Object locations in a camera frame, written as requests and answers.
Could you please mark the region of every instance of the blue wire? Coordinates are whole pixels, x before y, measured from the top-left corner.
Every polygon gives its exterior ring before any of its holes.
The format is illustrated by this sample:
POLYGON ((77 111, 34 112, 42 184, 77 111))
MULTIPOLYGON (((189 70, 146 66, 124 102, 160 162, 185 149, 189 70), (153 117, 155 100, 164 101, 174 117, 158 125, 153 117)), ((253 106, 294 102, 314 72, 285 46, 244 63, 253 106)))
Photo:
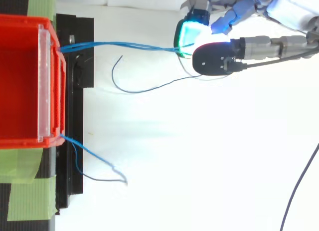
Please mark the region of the blue wire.
POLYGON ((120 60, 122 59, 122 57, 123 57, 123 56, 121 56, 121 57, 118 59, 118 61, 115 63, 115 65, 114 65, 113 68, 112 68, 112 74, 111 74, 111 76, 112 76, 112 82, 113 82, 113 84, 114 84, 114 86, 115 86, 116 88, 118 88, 119 90, 121 90, 121 91, 123 91, 123 92, 125 92, 125 93, 129 93, 129 94, 141 94, 141 93, 146 93, 146 92, 150 92, 150 91, 153 91, 153 90, 156 90, 156 89, 160 89, 160 88, 162 88, 162 87, 164 87, 164 86, 167 86, 167 85, 170 85, 170 84, 172 84, 172 83, 174 83, 174 82, 176 82, 176 81, 186 80, 186 79, 190 79, 190 78, 197 78, 197 77, 202 76, 202 75, 196 75, 196 76, 183 77, 183 78, 173 80, 173 81, 171 81, 171 82, 169 82, 169 83, 165 83, 165 84, 163 84, 163 85, 160 85, 160 86, 157 86, 157 87, 154 87, 154 88, 151 88, 151 89, 139 90, 139 91, 129 91, 129 90, 125 90, 125 89, 122 89, 121 87, 119 87, 118 84, 115 82, 115 79, 114 79, 114 69, 115 69, 115 67, 118 65, 118 63, 120 62, 120 60))
POLYGON ((95 46, 100 45, 116 45, 126 48, 133 48, 133 49, 139 49, 139 50, 148 50, 148 51, 168 51, 168 52, 174 52, 174 53, 181 53, 179 47, 174 48, 161 48, 157 46, 152 45, 144 45, 144 44, 137 44, 137 43, 131 43, 131 42, 84 42, 84 43, 78 43, 78 44, 71 44, 66 45, 60 49, 62 53, 68 53, 68 52, 75 52, 80 51, 84 49, 89 49, 95 46))
POLYGON ((78 141, 73 140, 72 138, 66 137, 66 136, 64 136, 64 135, 62 135, 62 134, 60 134, 60 137, 62 137, 63 139, 65 139, 66 141, 68 141, 68 142, 70 142, 70 143, 72 144, 72 146, 73 146, 73 148, 74 148, 74 152, 75 152, 75 157, 76 157, 75 166, 76 166, 77 170, 79 171, 79 173, 80 173, 81 175, 83 175, 83 176, 85 176, 85 177, 87 177, 87 178, 89 178, 89 179, 95 180, 95 181, 123 182, 123 183, 125 183, 125 184, 128 183, 126 176, 125 176, 123 173, 121 173, 120 171, 118 171, 118 170, 116 169, 116 167, 115 167, 112 163, 110 163, 109 161, 107 161, 107 160, 101 158, 100 156, 94 154, 92 151, 90 151, 88 148, 86 148, 85 146, 83 146, 83 145, 82 145, 81 143, 79 143, 78 141), (77 149, 76 149, 75 145, 77 145, 77 146, 80 147, 81 149, 83 149, 83 150, 85 150, 86 152, 88 152, 90 155, 94 156, 95 158, 99 159, 100 161, 102 161, 102 162, 104 162, 105 164, 107 164, 108 166, 110 166, 110 167, 112 168, 112 171, 113 171, 114 173, 116 173, 117 175, 119 175, 119 176, 120 176, 121 178, 123 178, 123 179, 122 179, 122 180, 98 180, 98 179, 94 179, 94 178, 92 178, 92 177, 90 177, 90 176, 85 175, 85 174, 79 169, 79 166, 78 166, 78 158, 77 158, 77 149))

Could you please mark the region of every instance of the masking tape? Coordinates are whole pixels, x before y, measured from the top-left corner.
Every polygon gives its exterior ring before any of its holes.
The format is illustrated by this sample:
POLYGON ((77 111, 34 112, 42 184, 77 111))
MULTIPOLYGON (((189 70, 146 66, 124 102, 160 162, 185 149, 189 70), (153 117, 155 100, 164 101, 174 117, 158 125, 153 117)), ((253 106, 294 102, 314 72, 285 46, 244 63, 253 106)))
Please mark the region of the masking tape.
POLYGON ((55 2, 56 0, 29 0, 28 16, 42 16, 53 21, 55 2))
POLYGON ((0 184, 30 184, 38 172, 43 149, 0 150, 0 184))
POLYGON ((7 221, 50 220, 56 212, 55 176, 12 184, 7 221))

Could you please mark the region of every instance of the black cable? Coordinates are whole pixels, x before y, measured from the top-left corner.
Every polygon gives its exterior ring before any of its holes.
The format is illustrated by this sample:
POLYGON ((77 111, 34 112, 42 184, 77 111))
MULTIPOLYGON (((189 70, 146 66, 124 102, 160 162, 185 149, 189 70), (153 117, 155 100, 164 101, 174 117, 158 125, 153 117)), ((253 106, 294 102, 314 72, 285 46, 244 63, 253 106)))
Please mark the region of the black cable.
MULTIPOLYGON (((101 180, 101 179, 92 178, 92 177, 90 177, 90 176, 84 174, 84 173, 80 170, 80 168, 79 168, 77 149, 76 149, 76 147, 75 147, 75 145, 74 145, 73 143, 71 143, 71 144, 72 144, 72 146, 73 146, 73 148, 74 148, 74 153, 75 153, 75 167, 76 167, 77 171, 78 171, 81 175, 85 176, 86 178, 88 178, 88 179, 90 179, 90 180, 94 180, 94 181, 102 181, 102 182, 121 182, 121 183, 124 183, 124 184, 128 185, 128 182, 127 182, 126 180, 101 180)), ((115 170, 115 169, 113 169, 113 168, 112 168, 112 170, 113 170, 113 172, 115 172, 116 174, 119 174, 119 172, 118 172, 117 170, 115 170)))
POLYGON ((294 188, 294 190, 293 190, 293 193, 292 193, 291 196, 290 196, 290 199, 289 199, 289 202, 288 202, 286 211, 285 211, 285 215, 284 215, 283 221, 282 221, 282 223, 281 223, 280 231, 283 231, 283 229, 284 229, 284 225, 285 225, 285 221, 286 221, 286 218, 287 218, 287 214, 288 214, 288 211, 289 211, 291 202, 293 201, 293 198, 294 198, 294 196, 295 196, 296 190, 297 190, 297 188, 298 188, 300 182, 303 180, 303 177, 305 176, 305 174, 306 174, 306 172, 307 172, 307 170, 308 170, 310 164, 311 164, 312 161, 314 160, 314 158, 315 158, 315 156, 316 156, 318 150, 319 150, 319 144, 318 144, 316 150, 314 151, 313 155, 311 156, 310 160, 308 161, 308 163, 307 163, 307 165, 306 165, 304 171, 302 172, 300 178, 298 179, 298 181, 297 181, 297 183, 296 183, 296 185, 295 185, 295 188, 294 188))
POLYGON ((122 59, 122 57, 123 57, 123 56, 121 56, 121 57, 118 59, 118 61, 115 63, 115 65, 114 65, 113 68, 112 68, 112 82, 113 82, 113 84, 115 85, 116 88, 118 88, 119 90, 121 90, 121 91, 123 91, 123 92, 125 92, 125 93, 129 93, 129 94, 141 94, 141 93, 145 93, 145 92, 149 92, 149 91, 152 91, 152 90, 156 90, 156 89, 162 88, 162 87, 167 86, 167 85, 170 85, 170 84, 172 84, 172 83, 174 83, 174 82, 176 82, 176 81, 185 80, 185 79, 190 79, 190 78, 196 78, 196 77, 200 77, 200 76, 201 76, 201 75, 197 75, 197 76, 184 77, 184 78, 177 79, 177 80, 173 80, 173 81, 171 81, 171 82, 169 82, 169 83, 166 83, 166 84, 164 84, 164 85, 161 85, 161 86, 158 86, 158 87, 154 87, 154 88, 151 88, 151 89, 148 89, 148 90, 141 90, 141 91, 129 91, 129 90, 124 90, 124 89, 122 89, 121 87, 119 87, 119 86, 117 85, 117 83, 115 82, 115 80, 114 80, 114 69, 115 69, 115 67, 117 66, 117 64, 120 62, 120 60, 122 59))
POLYGON ((264 66, 264 65, 277 64, 277 63, 281 63, 281 62, 285 62, 285 61, 289 61, 289 60, 300 59, 300 58, 303 58, 303 57, 306 57, 306 56, 310 56, 310 55, 315 55, 317 53, 319 53, 319 49, 314 49, 314 50, 307 51, 307 52, 302 53, 302 54, 293 55, 293 56, 281 58, 281 59, 278 59, 278 60, 271 60, 271 61, 267 61, 267 62, 260 62, 260 63, 246 65, 245 68, 248 69, 248 68, 259 67, 259 66, 264 66))

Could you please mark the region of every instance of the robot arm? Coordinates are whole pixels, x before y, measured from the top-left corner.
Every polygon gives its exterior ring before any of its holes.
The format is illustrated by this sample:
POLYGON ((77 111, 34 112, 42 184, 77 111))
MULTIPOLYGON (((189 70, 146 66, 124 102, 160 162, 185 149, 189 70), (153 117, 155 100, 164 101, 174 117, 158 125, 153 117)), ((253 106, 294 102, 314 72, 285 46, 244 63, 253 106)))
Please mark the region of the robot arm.
POLYGON ((309 54, 315 54, 312 51, 319 52, 319 8, 316 0, 204 1, 193 0, 191 13, 194 16, 195 13, 200 13, 200 10, 209 15, 218 10, 228 10, 211 25, 213 34, 228 34, 234 25, 259 13, 291 29, 307 32, 307 36, 257 36, 203 45, 193 54, 193 67, 201 74, 225 75, 247 68, 241 62, 236 62, 236 59, 287 59, 296 55, 299 55, 299 58, 309 58, 309 54))

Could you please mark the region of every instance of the red plastic bin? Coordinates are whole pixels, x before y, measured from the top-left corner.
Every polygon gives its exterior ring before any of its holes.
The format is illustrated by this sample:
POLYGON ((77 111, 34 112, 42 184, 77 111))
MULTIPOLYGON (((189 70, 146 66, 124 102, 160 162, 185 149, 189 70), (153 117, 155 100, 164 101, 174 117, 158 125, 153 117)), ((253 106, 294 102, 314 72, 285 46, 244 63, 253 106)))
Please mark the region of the red plastic bin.
POLYGON ((0 15, 0 149, 63 144, 66 62, 49 19, 0 15))

